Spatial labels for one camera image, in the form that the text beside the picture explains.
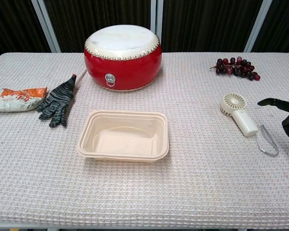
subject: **white mini fan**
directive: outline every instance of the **white mini fan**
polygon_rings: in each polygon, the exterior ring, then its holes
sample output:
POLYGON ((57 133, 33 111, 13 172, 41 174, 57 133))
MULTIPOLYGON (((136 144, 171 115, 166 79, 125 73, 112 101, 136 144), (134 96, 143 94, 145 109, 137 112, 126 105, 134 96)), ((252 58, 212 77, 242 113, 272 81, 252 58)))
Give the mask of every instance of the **white mini fan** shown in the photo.
POLYGON ((246 104, 243 96, 229 92, 223 96, 221 111, 227 116, 232 116, 244 136, 254 136, 258 132, 258 128, 244 110, 246 104))

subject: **gray striped glove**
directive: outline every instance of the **gray striped glove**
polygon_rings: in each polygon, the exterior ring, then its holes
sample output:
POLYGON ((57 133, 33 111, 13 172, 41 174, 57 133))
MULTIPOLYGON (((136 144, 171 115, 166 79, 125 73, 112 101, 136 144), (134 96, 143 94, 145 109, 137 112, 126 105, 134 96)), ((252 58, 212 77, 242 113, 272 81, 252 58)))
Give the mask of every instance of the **gray striped glove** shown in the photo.
POLYGON ((47 100, 37 107, 38 112, 43 112, 39 119, 45 120, 52 117, 49 126, 51 128, 61 124, 66 127, 66 109, 73 98, 73 91, 76 75, 73 75, 67 82, 53 89, 47 100))

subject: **dark red grapes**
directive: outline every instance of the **dark red grapes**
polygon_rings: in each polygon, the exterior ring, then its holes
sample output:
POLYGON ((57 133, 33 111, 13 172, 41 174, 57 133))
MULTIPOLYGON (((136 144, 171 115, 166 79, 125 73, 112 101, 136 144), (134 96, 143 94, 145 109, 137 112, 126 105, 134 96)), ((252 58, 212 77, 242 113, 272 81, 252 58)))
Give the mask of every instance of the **dark red grapes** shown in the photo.
POLYGON ((246 59, 242 59, 242 57, 237 57, 236 59, 232 57, 230 62, 228 59, 218 59, 216 62, 215 68, 216 74, 228 74, 235 75, 242 78, 248 78, 249 80, 260 80, 260 76, 257 72, 254 72, 254 66, 251 65, 251 62, 248 62, 246 59))

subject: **waffle-textured tablecloth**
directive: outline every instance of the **waffle-textured tablecloth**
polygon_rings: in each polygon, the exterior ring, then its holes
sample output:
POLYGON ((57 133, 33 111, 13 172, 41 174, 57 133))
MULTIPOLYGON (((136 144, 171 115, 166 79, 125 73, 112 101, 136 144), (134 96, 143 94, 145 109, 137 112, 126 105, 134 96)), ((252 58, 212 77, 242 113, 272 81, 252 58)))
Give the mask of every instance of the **waffle-textured tablecloth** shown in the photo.
POLYGON ((157 79, 134 92, 94 83, 80 53, 7 53, 2 88, 47 86, 75 73, 67 128, 50 128, 35 111, 0 113, 0 221, 96 227, 289 228, 288 113, 259 107, 289 101, 289 53, 164 53, 157 79), (241 55, 260 81, 217 76, 218 58, 241 55), (260 152, 220 111, 227 92, 268 129, 280 153, 260 152), (76 144, 92 109, 164 113, 170 151, 155 163, 96 161, 76 144))

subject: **grape stem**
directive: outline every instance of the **grape stem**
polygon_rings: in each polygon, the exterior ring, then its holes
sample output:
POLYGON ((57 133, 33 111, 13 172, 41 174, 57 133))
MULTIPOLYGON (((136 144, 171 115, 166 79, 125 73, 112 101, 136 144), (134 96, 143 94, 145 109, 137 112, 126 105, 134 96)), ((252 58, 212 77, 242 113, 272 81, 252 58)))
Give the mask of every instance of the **grape stem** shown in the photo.
POLYGON ((231 68, 231 67, 242 67, 242 65, 225 65, 225 64, 223 64, 224 65, 224 67, 225 67, 225 69, 227 69, 227 68, 231 68))

